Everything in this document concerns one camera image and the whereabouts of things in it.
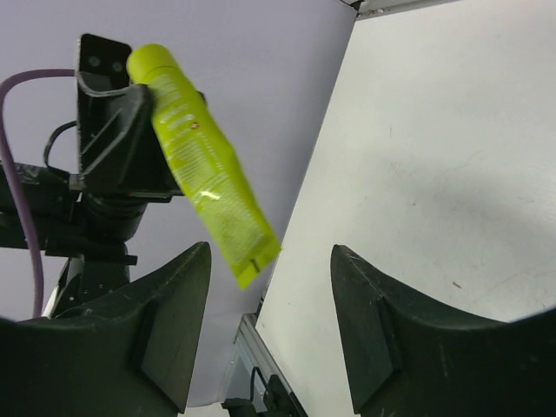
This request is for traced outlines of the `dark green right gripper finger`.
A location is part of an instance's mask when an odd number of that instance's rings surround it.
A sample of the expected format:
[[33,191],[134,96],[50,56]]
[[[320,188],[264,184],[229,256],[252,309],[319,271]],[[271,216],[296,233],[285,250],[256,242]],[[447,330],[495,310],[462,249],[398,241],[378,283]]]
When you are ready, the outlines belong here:
[[79,39],[77,71],[92,90],[123,89],[129,86],[126,62],[131,51],[126,43],[83,34]]

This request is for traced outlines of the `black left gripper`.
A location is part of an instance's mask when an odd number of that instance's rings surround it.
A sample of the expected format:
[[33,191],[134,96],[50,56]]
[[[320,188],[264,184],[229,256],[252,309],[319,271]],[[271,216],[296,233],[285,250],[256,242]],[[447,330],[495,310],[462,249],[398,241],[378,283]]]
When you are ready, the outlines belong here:
[[133,261],[126,243],[150,203],[181,196],[151,124],[154,99],[144,84],[95,90],[77,84],[79,182],[63,209],[43,224],[47,256]]

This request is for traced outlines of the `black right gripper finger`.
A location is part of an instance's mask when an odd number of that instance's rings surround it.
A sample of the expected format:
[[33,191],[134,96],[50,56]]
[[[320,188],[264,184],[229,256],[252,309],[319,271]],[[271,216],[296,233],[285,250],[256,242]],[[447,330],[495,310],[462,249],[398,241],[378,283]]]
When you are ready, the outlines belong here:
[[198,242],[56,318],[2,320],[2,415],[183,413],[210,274],[210,246]]
[[552,416],[555,312],[512,322],[459,310],[334,246],[331,284],[360,416]]

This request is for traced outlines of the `green toothpaste tube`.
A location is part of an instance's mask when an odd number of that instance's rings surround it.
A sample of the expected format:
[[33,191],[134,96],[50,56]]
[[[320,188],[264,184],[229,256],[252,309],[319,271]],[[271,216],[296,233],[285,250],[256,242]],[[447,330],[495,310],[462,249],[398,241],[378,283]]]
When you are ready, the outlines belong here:
[[228,264],[247,288],[281,251],[234,147],[172,53],[156,43],[133,50],[131,81],[154,97],[151,124],[169,170]]

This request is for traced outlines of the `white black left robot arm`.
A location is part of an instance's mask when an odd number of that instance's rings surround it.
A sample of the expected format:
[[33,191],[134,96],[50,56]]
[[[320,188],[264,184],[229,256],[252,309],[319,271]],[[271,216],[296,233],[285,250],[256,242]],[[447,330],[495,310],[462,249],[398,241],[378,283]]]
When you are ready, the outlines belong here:
[[43,257],[66,259],[55,314],[126,285],[136,263],[126,244],[147,206],[180,194],[150,122],[149,90],[92,74],[76,86],[76,173],[15,162],[1,146],[1,244],[30,251],[36,304]]

